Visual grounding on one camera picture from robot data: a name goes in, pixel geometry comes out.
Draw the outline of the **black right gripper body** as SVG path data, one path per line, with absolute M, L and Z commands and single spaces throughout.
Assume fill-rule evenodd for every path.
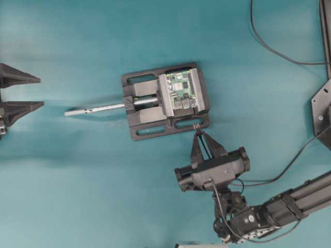
M 226 188 L 233 180 L 250 170 L 250 160 L 244 147 L 174 170 L 180 189 L 185 192 L 212 191 L 213 184 Z

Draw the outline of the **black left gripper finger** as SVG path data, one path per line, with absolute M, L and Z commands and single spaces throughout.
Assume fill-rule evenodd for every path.
M 13 125 L 18 119 L 44 106 L 43 101 L 1 102 L 1 128 Z
M 41 79 L 1 63 L 1 89 L 14 85 L 40 83 Z

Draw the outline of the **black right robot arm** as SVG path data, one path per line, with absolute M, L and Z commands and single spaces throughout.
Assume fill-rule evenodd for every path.
M 191 164 L 175 169 L 180 189 L 211 191 L 215 201 L 214 232 L 224 243 L 262 243 L 281 228 L 299 224 L 330 206 L 330 172 L 284 191 L 265 203 L 248 206 L 242 192 L 229 185 L 250 170 L 245 148 L 228 152 L 203 131 L 193 138 Z

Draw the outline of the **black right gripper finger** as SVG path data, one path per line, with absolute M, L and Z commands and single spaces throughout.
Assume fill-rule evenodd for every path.
M 198 141 L 198 135 L 195 134 L 193 137 L 193 144 L 190 156 L 191 165 L 198 165 L 204 162 L 202 151 Z
M 199 139 L 209 159 L 228 155 L 225 148 L 206 132 L 202 131 Z

